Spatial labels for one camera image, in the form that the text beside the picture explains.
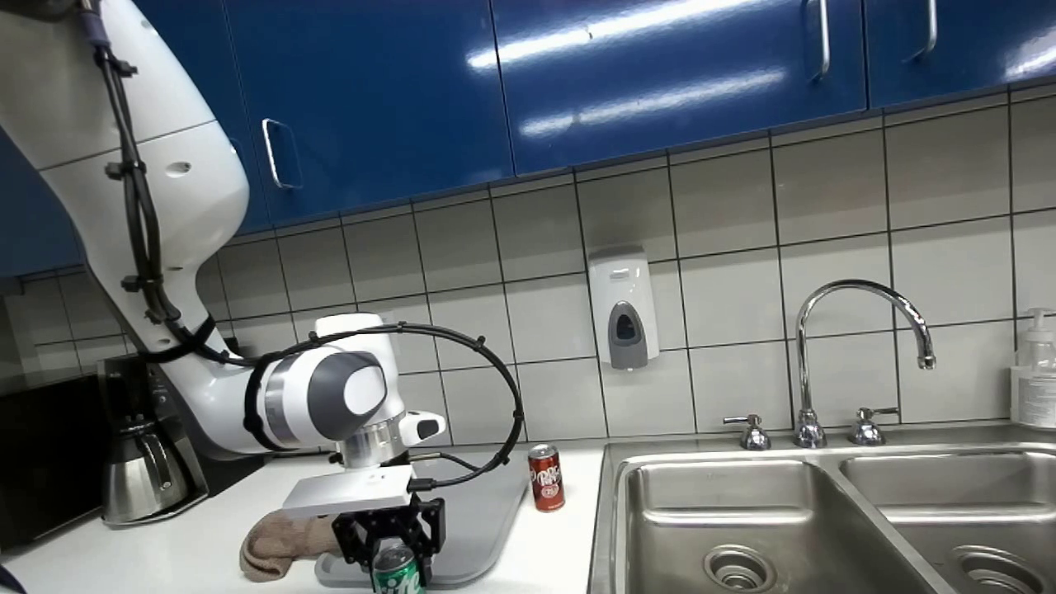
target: stainless steel sink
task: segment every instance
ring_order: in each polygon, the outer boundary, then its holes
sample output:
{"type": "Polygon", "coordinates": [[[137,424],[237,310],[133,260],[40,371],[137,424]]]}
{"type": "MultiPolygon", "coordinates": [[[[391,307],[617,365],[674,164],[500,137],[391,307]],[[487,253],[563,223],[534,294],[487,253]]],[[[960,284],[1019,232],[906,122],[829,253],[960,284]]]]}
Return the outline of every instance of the stainless steel sink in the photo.
{"type": "Polygon", "coordinates": [[[609,447],[598,594],[1056,594],[1056,447],[1025,430],[742,453],[609,447]]]}
{"type": "Polygon", "coordinates": [[[1051,453],[866,457],[840,471],[958,590],[1051,594],[1051,453]]]}

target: cabinet door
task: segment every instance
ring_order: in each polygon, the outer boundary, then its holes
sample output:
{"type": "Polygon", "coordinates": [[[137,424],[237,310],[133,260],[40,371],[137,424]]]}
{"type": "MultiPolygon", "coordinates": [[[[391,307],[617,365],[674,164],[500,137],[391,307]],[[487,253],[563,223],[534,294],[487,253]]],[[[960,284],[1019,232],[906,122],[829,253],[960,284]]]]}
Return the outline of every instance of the cabinet door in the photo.
{"type": "Polygon", "coordinates": [[[54,195],[0,132],[0,278],[83,264],[85,253],[54,195]]]}
{"type": "Polygon", "coordinates": [[[1056,0],[866,0],[871,107],[910,107],[1056,74],[1056,0]]]}
{"type": "Polygon", "coordinates": [[[856,0],[494,0],[494,24],[519,173],[863,109],[856,0]]]}
{"type": "Polygon", "coordinates": [[[485,0],[226,0],[269,221],[366,212],[509,174],[485,0]]]}
{"type": "MultiPolygon", "coordinates": [[[[164,45],[194,80],[199,91],[211,107],[214,119],[226,132],[237,156],[246,142],[258,142],[255,130],[244,130],[244,91],[237,82],[235,43],[222,0],[134,0],[144,20],[157,29],[164,45]]],[[[263,229],[263,186],[251,174],[251,204],[240,236],[263,229]]]]}

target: cabinet handle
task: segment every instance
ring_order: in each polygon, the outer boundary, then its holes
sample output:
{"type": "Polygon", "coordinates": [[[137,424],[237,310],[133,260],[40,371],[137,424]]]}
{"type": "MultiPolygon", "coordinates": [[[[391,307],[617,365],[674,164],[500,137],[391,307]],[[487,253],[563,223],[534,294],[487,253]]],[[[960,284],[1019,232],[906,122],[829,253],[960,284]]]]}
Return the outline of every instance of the cabinet handle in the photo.
{"type": "Polygon", "coordinates": [[[278,173],[278,156],[274,156],[269,130],[290,132],[290,130],[288,130],[283,122],[278,122],[278,119],[260,119],[260,137],[263,137],[263,156],[267,156],[269,183],[274,183],[274,187],[280,187],[280,190],[296,190],[300,186],[288,186],[283,174],[278,173]]]}
{"type": "Polygon", "coordinates": [[[912,60],[932,54],[936,45],[936,0],[926,0],[926,43],[912,54],[912,60]]]}
{"type": "Polygon", "coordinates": [[[818,29],[820,29],[820,67],[815,80],[829,75],[830,71],[829,0],[818,0],[818,29]]]}

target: faucet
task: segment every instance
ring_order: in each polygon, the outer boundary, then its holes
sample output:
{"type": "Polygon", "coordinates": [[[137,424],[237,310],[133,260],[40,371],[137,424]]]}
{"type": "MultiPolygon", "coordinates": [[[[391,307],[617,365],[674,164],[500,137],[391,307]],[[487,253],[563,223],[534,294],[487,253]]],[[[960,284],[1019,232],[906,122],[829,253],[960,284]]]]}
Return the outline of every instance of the faucet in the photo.
{"type": "Polygon", "coordinates": [[[800,399],[797,402],[797,419],[794,419],[794,447],[800,447],[800,450],[820,450],[823,447],[823,430],[820,430],[818,413],[815,413],[811,379],[805,372],[805,325],[811,319],[811,310],[829,294],[837,294],[837,289],[863,289],[863,294],[877,294],[877,296],[892,302],[912,327],[918,365],[921,371],[932,365],[931,327],[926,327],[926,319],[921,318],[921,310],[906,296],[894,294],[883,284],[862,281],[862,278],[844,278],[844,281],[820,284],[811,296],[805,296],[805,303],[797,307],[797,319],[794,319],[797,399],[800,399]]]}

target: drain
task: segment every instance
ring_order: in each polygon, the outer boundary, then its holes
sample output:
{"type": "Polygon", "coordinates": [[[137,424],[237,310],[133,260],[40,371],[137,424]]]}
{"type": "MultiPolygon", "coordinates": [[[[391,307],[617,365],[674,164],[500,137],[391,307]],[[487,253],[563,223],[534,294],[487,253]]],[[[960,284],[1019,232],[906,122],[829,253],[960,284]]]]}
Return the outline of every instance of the drain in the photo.
{"type": "Polygon", "coordinates": [[[702,573],[723,590],[766,590],[772,583],[769,560],[744,544],[719,544],[702,557],[702,573]]]}
{"type": "Polygon", "coordinates": [[[1038,579],[1032,567],[1025,567],[1004,547],[962,544],[952,547],[952,557],[971,581],[989,590],[1050,594],[1044,579],[1038,579]]]}

